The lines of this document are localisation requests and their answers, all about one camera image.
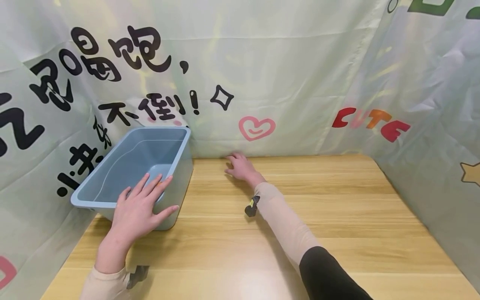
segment exclamation mark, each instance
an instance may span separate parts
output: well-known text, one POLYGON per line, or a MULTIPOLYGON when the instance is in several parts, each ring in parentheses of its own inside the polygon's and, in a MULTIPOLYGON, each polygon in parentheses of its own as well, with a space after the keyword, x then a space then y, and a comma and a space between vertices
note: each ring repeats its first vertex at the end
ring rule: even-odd
POLYGON ((197 92, 195 92, 194 90, 191 90, 191 91, 190 91, 190 100, 192 101, 192 107, 194 108, 194 109, 193 109, 193 113, 194 113, 195 115, 199 115, 200 112, 198 111, 197 92))

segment right hand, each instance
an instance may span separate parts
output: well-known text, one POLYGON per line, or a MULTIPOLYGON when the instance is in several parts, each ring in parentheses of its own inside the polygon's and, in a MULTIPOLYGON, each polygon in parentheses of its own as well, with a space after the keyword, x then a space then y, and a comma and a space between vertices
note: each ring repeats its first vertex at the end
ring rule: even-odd
POLYGON ((253 189, 260 183, 266 182, 265 178, 255 170, 251 161, 242 153, 234 152, 227 156, 232 168, 225 170, 225 173, 239 180, 246 181, 253 189))

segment yellow star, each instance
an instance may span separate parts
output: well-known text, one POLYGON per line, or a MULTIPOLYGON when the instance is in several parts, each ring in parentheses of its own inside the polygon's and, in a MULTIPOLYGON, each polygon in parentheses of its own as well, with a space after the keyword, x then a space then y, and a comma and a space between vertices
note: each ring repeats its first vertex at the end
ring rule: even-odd
POLYGON ((480 163, 476 165, 468 165, 466 163, 460 163, 463 169, 463 182, 476 183, 480 186, 480 163))

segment left hand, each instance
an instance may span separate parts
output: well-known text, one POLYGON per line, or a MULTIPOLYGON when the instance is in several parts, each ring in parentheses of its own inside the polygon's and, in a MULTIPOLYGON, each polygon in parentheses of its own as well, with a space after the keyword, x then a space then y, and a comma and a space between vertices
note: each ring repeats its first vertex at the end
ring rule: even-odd
POLYGON ((162 179, 160 174, 144 186, 149 177, 148 173, 145 174, 131 192, 130 187, 126 188, 117 200, 109 234, 118 234, 128 245, 158 227, 179 208, 178 205, 170 206, 154 215, 153 206, 172 181, 172 176, 159 183, 162 179))

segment black wrist tracker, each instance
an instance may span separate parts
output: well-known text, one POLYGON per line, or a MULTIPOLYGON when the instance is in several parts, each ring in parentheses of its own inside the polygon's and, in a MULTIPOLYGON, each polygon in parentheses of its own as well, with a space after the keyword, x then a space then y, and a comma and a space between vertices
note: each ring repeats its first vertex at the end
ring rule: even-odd
POLYGON ((252 217, 257 214, 257 203, 260 201, 260 196, 255 195, 250 200, 250 203, 245 207, 245 213, 247 216, 252 217))

